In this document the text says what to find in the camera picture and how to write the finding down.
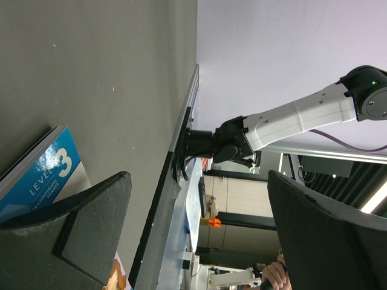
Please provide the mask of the background person hand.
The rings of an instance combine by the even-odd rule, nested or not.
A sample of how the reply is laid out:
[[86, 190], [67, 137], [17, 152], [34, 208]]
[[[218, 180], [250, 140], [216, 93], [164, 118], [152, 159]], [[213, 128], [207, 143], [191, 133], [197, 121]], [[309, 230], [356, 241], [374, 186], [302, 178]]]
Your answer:
[[290, 277], [285, 269], [283, 254], [279, 254], [276, 262], [267, 265], [262, 271], [262, 282], [269, 281], [275, 290], [291, 290]]

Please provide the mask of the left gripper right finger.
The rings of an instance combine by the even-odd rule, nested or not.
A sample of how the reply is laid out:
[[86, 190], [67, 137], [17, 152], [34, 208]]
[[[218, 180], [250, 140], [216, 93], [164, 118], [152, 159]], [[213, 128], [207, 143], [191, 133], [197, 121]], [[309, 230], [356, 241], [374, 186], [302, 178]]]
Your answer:
[[268, 196], [293, 289], [386, 289], [386, 218], [275, 170]]

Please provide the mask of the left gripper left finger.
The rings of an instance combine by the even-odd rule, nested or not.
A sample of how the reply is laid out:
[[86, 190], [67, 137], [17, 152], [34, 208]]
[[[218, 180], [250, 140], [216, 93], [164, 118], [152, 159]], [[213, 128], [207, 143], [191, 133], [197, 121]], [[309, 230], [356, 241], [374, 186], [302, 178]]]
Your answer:
[[2, 289], [124, 289], [116, 251], [131, 176], [110, 178], [1, 224]]

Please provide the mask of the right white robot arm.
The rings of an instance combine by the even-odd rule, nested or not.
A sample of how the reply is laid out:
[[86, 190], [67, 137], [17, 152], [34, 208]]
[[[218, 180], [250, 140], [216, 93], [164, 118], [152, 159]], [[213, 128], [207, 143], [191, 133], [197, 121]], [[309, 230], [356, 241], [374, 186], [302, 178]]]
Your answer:
[[371, 65], [358, 66], [314, 94], [265, 112], [227, 120], [215, 132], [187, 129], [181, 164], [207, 158], [215, 163], [231, 161], [254, 169], [260, 163], [259, 150], [308, 131], [359, 151], [319, 128], [353, 120], [385, 119], [386, 71]]

